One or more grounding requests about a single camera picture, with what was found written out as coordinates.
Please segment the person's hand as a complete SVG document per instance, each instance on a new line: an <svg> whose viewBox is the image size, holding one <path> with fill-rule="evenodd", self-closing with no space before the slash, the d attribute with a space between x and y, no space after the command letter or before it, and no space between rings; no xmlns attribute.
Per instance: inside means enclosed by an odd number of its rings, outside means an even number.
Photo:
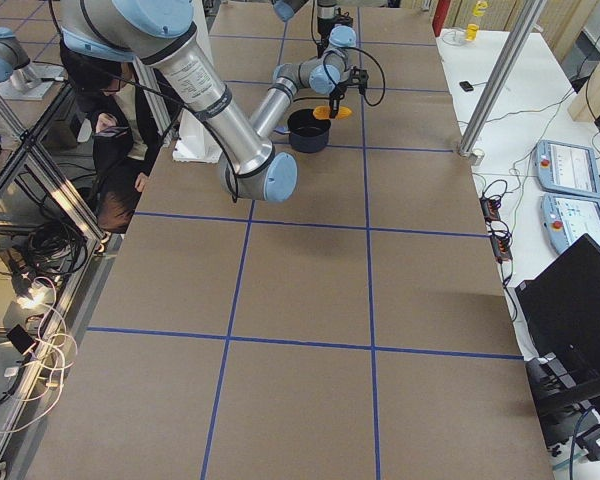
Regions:
<svg viewBox="0 0 600 480"><path fill-rule="evenodd" d="M95 134L100 135L102 132L114 128L118 125L118 120L115 116L103 112L100 113L96 120Z"/></svg>

